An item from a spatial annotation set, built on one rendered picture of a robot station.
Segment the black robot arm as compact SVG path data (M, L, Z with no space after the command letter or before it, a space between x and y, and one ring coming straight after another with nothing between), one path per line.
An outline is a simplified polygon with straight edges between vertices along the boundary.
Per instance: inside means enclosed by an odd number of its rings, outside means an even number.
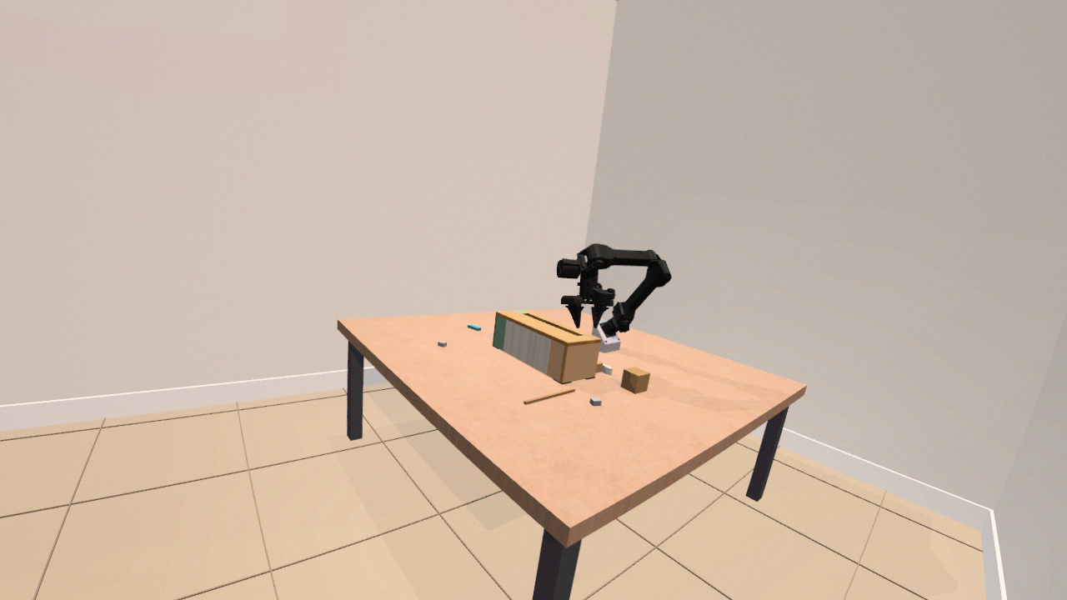
M584 260L584 256L586 255L587 262ZM582 250L582 252L577 253L577 260L567 258L558 260L557 277L598 278L599 280L599 269L609 268L611 265L643 266L648 268L644 271L643 283L637 287L635 293L630 295L628 301L617 302L614 305L614 311L611 311L614 317L608 322L601 323L604 337L606 338L616 337L616 332L628 332L630 323L635 318L635 311L638 310L639 305L643 304L644 298L655 288L663 288L664 284L668 283L671 278L667 263L662 260L654 250L614 250L601 243L592 243ZM594 287L594 284L592 284L587 295L587 299L598 300L598 303L610 303L610 299L614 299L616 293L614 293L612 288L603 290L602 285Z

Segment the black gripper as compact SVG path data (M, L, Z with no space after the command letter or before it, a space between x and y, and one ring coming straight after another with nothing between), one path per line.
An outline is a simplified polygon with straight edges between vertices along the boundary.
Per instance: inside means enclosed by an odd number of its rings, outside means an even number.
M594 323L594 329L598 329L598 325L599 322L601 322L601 317L603 316L604 312L606 310L609 310L609 307L614 307L614 299L610 299L610 303L608 302L599 303L598 300L587 299L588 297L587 293L590 286L594 284L594 287L598 288L599 285L601 285L601 283L598 283L598 281L599 281L598 278L580 278L580 283L577 283L577 286L580 286L579 295L563 296L561 298L561 304L568 304L566 305L566 307L568 307L568 310L570 311L570 314L574 319L574 323L577 329L580 328L580 322L582 322L582 310L584 310L584 307L582 307L582 304L594 304L594 307L592 307L592 323ZM584 299L587 300L584 301Z

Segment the brown wooden stick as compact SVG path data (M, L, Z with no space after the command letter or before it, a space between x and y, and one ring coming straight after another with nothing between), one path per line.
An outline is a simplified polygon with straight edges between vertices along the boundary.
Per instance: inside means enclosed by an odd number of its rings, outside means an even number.
M546 399L550 399L550 398L557 398L558 396L563 396L564 394L574 393L574 392L576 392L575 388L571 388L571 390L564 390L564 391L561 391L561 392L552 392L552 394L550 394L550 395L545 395L545 396L542 396L542 397L537 397L537 398L529 399L529 400L523 400L523 405L531 405L531 402L540 402L540 400L546 400Z

